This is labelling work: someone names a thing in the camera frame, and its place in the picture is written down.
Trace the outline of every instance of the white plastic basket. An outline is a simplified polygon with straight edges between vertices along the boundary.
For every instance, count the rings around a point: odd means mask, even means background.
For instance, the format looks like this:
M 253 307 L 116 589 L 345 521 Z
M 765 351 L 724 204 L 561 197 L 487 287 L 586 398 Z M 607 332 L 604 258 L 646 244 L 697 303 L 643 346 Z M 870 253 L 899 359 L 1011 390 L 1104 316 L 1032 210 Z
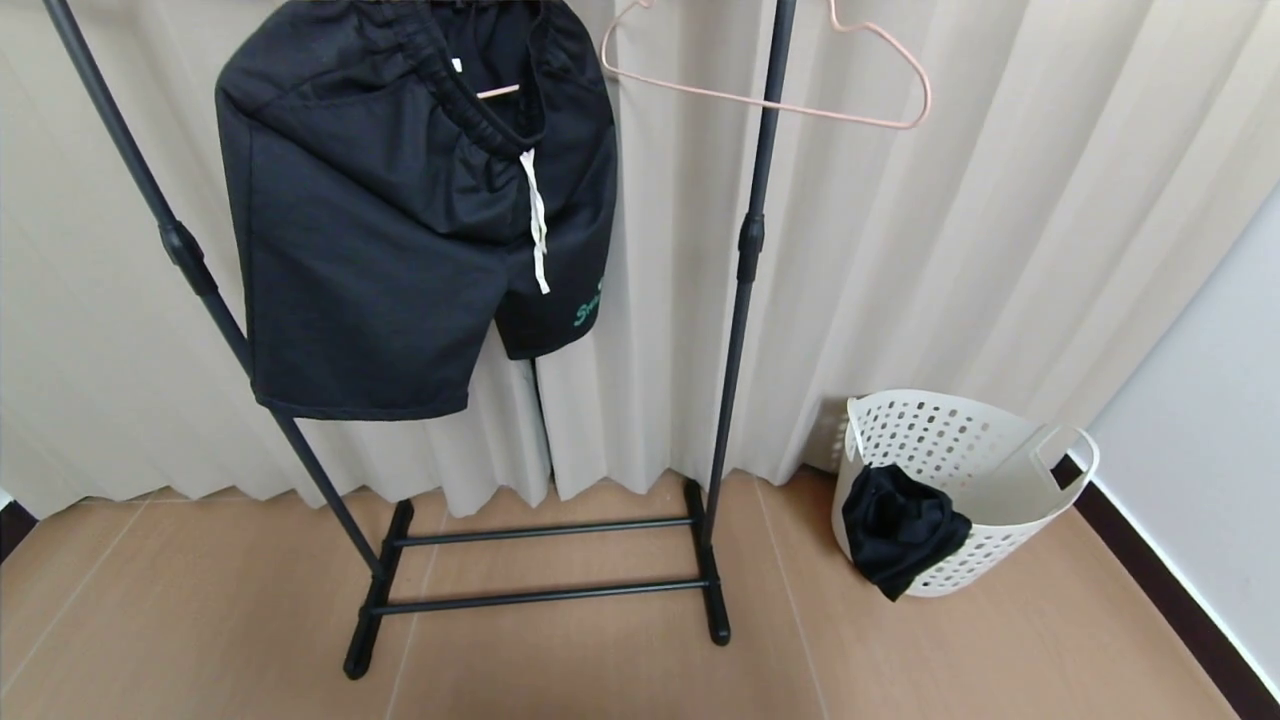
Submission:
M 1079 479 L 1059 489 L 1041 451 L 1064 429 L 1088 443 L 1092 459 Z M 836 541 L 850 560 L 841 509 L 854 479 L 864 465 L 893 464 L 913 479 L 945 491 L 956 511 L 973 521 L 964 546 L 916 577 L 906 591 L 937 597 L 977 580 L 1070 507 L 1093 479 L 1098 446 L 1084 430 L 1038 425 L 950 395 L 891 389 L 850 400 L 840 482 L 831 509 Z

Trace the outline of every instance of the crumpled black garment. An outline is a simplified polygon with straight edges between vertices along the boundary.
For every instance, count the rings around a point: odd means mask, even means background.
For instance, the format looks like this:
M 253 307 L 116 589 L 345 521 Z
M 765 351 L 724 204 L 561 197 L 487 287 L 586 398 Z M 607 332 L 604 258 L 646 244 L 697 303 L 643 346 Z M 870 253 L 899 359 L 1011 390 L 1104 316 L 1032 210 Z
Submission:
M 960 550 L 973 523 L 897 465 L 863 468 L 841 507 L 854 565 L 890 600 Z

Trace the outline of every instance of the shorts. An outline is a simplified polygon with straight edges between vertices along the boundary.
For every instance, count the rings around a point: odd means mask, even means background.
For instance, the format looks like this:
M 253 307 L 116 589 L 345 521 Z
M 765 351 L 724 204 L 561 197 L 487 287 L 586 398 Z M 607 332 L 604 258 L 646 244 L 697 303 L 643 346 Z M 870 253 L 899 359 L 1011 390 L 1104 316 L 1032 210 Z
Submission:
M 595 323 L 617 137 L 562 1 L 287 3 L 215 101 L 260 404 L 448 415 L 490 320 L 515 360 Z

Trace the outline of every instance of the wall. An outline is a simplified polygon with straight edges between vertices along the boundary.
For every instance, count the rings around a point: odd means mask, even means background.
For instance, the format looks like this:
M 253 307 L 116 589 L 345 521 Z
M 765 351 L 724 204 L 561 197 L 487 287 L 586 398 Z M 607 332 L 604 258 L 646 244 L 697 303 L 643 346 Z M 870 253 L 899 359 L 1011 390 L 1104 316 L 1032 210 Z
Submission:
M 1280 679 L 1280 186 L 1092 425 L 1102 487 Z

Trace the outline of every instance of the tile floor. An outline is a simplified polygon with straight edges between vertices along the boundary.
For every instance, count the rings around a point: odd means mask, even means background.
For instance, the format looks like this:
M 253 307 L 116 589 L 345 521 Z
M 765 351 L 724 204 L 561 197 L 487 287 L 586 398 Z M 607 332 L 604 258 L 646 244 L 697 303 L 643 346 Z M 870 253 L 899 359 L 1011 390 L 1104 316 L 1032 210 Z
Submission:
M 394 616 L 372 669 L 340 670 L 366 589 L 338 524 L 293 496 L 159 492 L 84 502 L 0 569 L 0 716 L 23 719 L 1233 717 L 1088 525 L 1070 512 L 975 585 L 890 603 L 831 537 L 833 483 L 726 483 L 717 555 L 733 641 L 696 592 Z M 380 534 L 392 506 L 351 496 Z M 678 512 L 666 479 L 536 511 L 502 492 L 416 532 Z M 397 600 L 669 578 L 689 530 L 411 550 Z

